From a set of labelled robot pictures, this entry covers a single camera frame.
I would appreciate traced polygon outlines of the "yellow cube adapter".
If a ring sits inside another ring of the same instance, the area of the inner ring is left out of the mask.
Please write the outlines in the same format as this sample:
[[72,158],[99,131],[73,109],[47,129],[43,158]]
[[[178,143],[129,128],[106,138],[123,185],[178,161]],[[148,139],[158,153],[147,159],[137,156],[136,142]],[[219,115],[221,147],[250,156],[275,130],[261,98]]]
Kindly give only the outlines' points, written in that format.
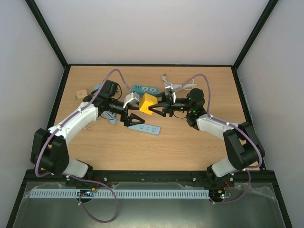
[[153,114],[153,111],[150,111],[149,110],[149,107],[151,105],[155,105],[158,103],[158,99],[157,97],[153,96],[153,95],[150,95],[148,93],[145,93],[142,98],[140,99],[140,102],[139,102],[139,110],[142,112],[142,113],[145,113],[145,114],[149,114],[149,115],[152,115]]

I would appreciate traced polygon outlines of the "light blue power strip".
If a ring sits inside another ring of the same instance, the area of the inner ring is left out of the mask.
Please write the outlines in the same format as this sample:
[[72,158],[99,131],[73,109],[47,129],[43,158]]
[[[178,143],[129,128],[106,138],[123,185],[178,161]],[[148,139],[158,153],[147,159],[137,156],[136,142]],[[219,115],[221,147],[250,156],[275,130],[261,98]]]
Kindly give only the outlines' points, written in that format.
[[129,126],[128,129],[142,132],[142,133],[151,134],[151,135],[159,135],[160,130],[161,130],[160,127],[158,127],[158,126],[145,124],[145,123]]

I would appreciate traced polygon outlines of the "teal power strip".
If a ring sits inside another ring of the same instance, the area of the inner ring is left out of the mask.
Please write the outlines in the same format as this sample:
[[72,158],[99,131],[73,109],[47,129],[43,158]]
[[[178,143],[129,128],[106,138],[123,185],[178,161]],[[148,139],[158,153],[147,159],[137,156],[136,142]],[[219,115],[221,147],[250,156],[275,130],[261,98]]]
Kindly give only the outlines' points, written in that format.
[[133,85],[132,90],[136,92],[139,96],[142,96],[145,93],[150,95],[157,95],[159,93],[158,88],[145,85]]

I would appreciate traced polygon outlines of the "light blue charger plug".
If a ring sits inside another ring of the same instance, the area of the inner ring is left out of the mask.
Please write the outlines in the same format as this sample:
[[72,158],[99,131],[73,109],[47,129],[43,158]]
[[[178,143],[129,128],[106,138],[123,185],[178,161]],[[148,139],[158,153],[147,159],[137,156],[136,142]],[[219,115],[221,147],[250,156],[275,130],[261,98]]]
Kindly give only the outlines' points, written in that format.
[[97,90],[97,89],[99,89],[99,87],[100,87],[100,84],[97,84],[94,86],[93,90]]

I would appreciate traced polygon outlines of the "orange dragon cube adapter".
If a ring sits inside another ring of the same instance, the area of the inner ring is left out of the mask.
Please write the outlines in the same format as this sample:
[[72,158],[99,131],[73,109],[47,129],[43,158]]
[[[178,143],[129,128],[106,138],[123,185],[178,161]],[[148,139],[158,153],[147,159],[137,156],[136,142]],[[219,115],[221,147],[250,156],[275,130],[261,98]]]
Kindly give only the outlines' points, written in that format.
[[76,92],[76,100],[78,99],[83,99],[84,97],[86,97],[88,95],[87,90],[86,89],[82,89],[82,90],[78,90]]

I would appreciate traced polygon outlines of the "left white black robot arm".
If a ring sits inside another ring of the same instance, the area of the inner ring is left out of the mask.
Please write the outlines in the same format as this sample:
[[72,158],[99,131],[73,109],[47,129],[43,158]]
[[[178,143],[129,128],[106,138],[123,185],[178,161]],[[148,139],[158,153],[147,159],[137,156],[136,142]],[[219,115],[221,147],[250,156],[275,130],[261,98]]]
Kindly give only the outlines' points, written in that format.
[[97,90],[85,96],[79,107],[63,121],[47,130],[40,128],[35,132],[30,160],[35,165],[37,177],[44,176],[39,173],[39,169],[44,169],[46,174],[85,177],[92,167],[70,158],[67,146],[87,124],[96,121],[102,113],[118,114],[126,127],[145,122],[139,116],[128,113],[129,110],[136,109],[139,95],[131,92],[124,101],[119,101],[114,98],[118,88],[120,86],[116,82],[105,80]]

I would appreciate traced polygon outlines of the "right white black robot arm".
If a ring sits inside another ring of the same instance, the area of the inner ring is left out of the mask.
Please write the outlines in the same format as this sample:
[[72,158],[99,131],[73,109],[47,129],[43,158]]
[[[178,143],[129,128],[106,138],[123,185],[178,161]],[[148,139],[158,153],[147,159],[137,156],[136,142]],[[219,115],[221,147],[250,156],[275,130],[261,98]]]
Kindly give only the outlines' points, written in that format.
[[185,98],[177,98],[171,89],[157,95],[161,100],[149,106],[149,110],[163,117],[173,116],[174,112],[186,113],[186,120],[190,127],[208,132],[224,141],[226,158],[210,165],[206,176],[208,183],[218,186],[228,174],[243,170],[257,162],[262,164],[265,150],[252,124],[225,122],[204,109],[205,99],[201,89],[190,90]]

